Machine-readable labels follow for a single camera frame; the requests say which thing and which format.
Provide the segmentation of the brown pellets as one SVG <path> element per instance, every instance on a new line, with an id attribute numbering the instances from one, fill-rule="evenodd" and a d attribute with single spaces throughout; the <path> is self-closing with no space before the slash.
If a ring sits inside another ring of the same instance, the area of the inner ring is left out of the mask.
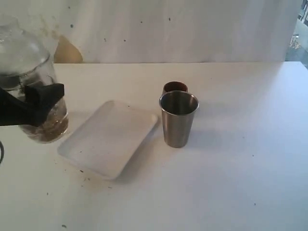
<path id="1" fill-rule="evenodd" d="M 51 117 L 41 126 L 20 125 L 19 128 L 32 140 L 50 143 L 61 138 L 68 128 L 68 115 L 63 118 Z"/>

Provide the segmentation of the clear measuring beaker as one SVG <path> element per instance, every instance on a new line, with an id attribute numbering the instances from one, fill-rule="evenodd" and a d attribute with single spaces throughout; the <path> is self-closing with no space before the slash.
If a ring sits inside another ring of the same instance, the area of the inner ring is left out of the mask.
<path id="1" fill-rule="evenodd" d="M 33 71 L 16 76 L 0 76 L 0 89 L 4 89 L 12 96 L 24 101 L 24 86 L 47 86 L 58 83 L 53 62 L 47 60 Z M 64 97 L 50 110 L 47 119 L 51 117 L 63 118 L 68 115 Z"/>

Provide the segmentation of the clear perforated shaker lid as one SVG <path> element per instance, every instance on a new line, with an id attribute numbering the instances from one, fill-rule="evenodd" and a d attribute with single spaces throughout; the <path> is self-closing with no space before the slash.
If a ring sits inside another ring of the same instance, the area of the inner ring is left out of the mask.
<path id="1" fill-rule="evenodd" d="M 19 26 L 10 15 L 0 15 L 0 74 L 16 76 L 33 71 L 50 57 L 49 51 L 33 34 Z"/>

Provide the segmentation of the brown wooden cup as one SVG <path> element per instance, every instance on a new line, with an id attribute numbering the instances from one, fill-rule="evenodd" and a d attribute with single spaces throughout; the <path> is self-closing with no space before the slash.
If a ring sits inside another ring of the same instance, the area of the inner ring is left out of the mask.
<path id="1" fill-rule="evenodd" d="M 164 95 L 167 92 L 175 91 L 175 90 L 187 92 L 188 91 L 188 87 L 184 83 L 182 83 L 182 82 L 171 81 L 171 82 L 166 83 L 163 86 L 162 95 Z"/>

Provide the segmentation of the stainless steel cup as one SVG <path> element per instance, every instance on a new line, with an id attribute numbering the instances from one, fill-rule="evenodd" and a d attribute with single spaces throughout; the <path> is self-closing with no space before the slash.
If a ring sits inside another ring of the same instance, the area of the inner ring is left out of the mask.
<path id="1" fill-rule="evenodd" d="M 186 91 L 174 90 L 159 99 L 165 143 L 173 148 L 184 147 L 189 139 L 198 99 Z"/>

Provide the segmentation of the white rectangular tray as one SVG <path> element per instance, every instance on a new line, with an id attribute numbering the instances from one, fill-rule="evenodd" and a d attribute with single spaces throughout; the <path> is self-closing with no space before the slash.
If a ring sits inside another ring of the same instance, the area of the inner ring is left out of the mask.
<path id="1" fill-rule="evenodd" d="M 60 144 L 58 154 L 78 168 L 114 180 L 157 121 L 148 110 L 107 101 Z"/>

